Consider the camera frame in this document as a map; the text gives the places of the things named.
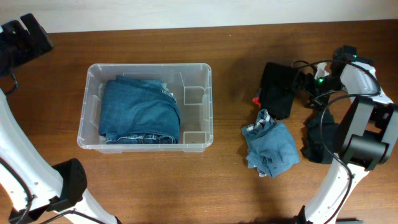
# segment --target wire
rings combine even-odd
[[[14,75],[14,73],[11,73],[10,76],[11,76],[12,80],[14,81],[14,86],[12,87],[12,90],[6,92],[5,95],[10,95],[11,93],[13,93],[14,91],[16,91],[18,89],[17,77]]]
[[[57,220],[57,219],[59,219],[61,217],[64,217],[65,215],[69,215],[69,214],[79,215],[79,216],[81,216],[83,218],[87,218],[90,221],[93,221],[93,222],[96,222],[96,223],[99,223],[99,224],[105,224],[105,223],[103,223],[103,222],[101,222],[101,221],[99,221],[99,220],[97,220],[95,218],[91,218],[91,217],[89,217],[89,216],[87,216],[87,215],[85,215],[83,213],[77,212],[76,210],[69,210],[69,211],[63,212],[63,213],[61,213],[59,215],[56,215],[56,216],[54,216],[54,217],[52,217],[52,218],[50,218],[50,219],[48,219],[48,220],[46,220],[46,221],[44,221],[44,222],[42,222],[40,224],[50,223],[50,222],[52,222],[54,220]]]
[[[317,101],[319,98],[321,98],[321,97],[323,97],[323,96],[332,95],[332,94],[334,94],[334,93],[338,93],[339,91],[341,91],[341,90],[330,90],[330,91],[327,91],[326,93],[322,93],[321,95],[314,97],[314,98],[307,104],[307,106],[312,105],[315,101]]]
[[[296,68],[296,67],[293,67],[293,65],[296,64],[296,63],[304,63],[304,64],[308,65],[310,62],[304,61],[304,60],[296,60],[296,61],[292,62],[292,63],[290,64],[290,66],[291,66],[292,68]],[[315,66],[313,66],[313,65],[309,65],[309,66],[311,66],[313,72],[315,73],[315,71],[317,70],[317,68],[316,68]]]
[[[32,202],[33,202],[33,196],[28,188],[28,186],[25,184],[25,182],[22,180],[22,178],[17,174],[17,172],[3,159],[0,157],[0,164],[10,172],[10,174],[18,181],[18,183],[21,185],[21,187],[24,189],[26,196],[27,196],[27,204],[25,207],[25,211],[16,222],[16,224],[23,223],[26,216],[29,214],[30,208],[32,207]]]
[[[350,169],[338,156],[336,156],[332,151],[330,151],[330,149],[328,149],[328,147],[326,146],[325,140],[323,139],[323,131],[322,131],[322,121],[323,121],[323,117],[324,117],[324,115],[325,115],[326,110],[329,108],[329,106],[332,105],[333,103],[337,102],[338,100],[341,100],[341,99],[344,99],[344,98],[356,97],[356,96],[378,96],[378,95],[380,95],[380,92],[381,92],[381,86],[380,86],[380,83],[378,82],[378,80],[376,79],[376,77],[374,77],[374,76],[370,73],[369,70],[366,70],[365,68],[363,68],[363,67],[361,67],[361,66],[359,66],[359,65],[353,64],[353,63],[351,63],[351,62],[344,62],[344,61],[333,60],[333,59],[331,59],[331,60],[321,60],[321,61],[318,61],[318,62],[309,63],[309,64],[306,64],[306,65],[303,65],[303,66],[300,66],[300,67],[296,67],[296,68],[304,68],[304,67],[316,65],[316,64],[322,63],[322,62],[337,62],[337,63],[344,63],[344,64],[346,64],[346,65],[354,66],[354,67],[356,67],[356,68],[362,70],[366,75],[368,75],[369,78],[374,82],[374,84],[376,85],[376,88],[377,88],[377,91],[376,91],[375,93],[357,93],[357,94],[347,94],[347,95],[344,95],[344,96],[339,96],[339,97],[337,97],[337,98],[331,100],[331,101],[326,105],[325,109],[323,109],[323,112],[322,112],[322,115],[321,115],[320,124],[319,124],[320,137],[321,137],[321,141],[322,141],[323,147],[326,149],[326,151],[327,151],[337,162],[339,162],[339,163],[347,170],[348,177],[349,177],[348,186],[347,186],[347,191],[346,191],[346,193],[344,194],[343,199],[341,200],[341,202],[340,202],[339,206],[337,207],[337,209],[335,210],[335,212],[334,212],[334,213],[332,214],[332,216],[325,222],[325,224],[326,224],[326,223],[329,223],[330,221],[332,221],[332,219],[334,219],[334,217],[337,215],[337,213],[338,213],[338,212],[340,211],[340,209],[342,208],[342,206],[343,206],[345,200],[347,199],[347,197],[348,197],[348,195],[349,195],[349,192],[350,192],[350,190],[351,190],[351,186],[352,186],[352,184],[353,184],[354,175],[353,175],[353,173],[351,172],[351,169]]]

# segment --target red object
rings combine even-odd
[[[254,97],[252,101],[261,108],[260,98],[258,96]]]

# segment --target white wall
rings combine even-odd
[[[0,0],[0,23],[32,12],[47,32],[398,19],[397,0]]]

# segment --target folded jeans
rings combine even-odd
[[[179,127],[177,101],[160,80],[118,75],[106,83],[98,131],[107,144],[178,143]]]

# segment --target clothing label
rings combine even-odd
[[[169,97],[171,97],[174,100],[174,102],[177,102],[177,100],[174,98],[174,96],[169,91],[167,91],[165,89],[162,89],[162,93],[166,94]]]

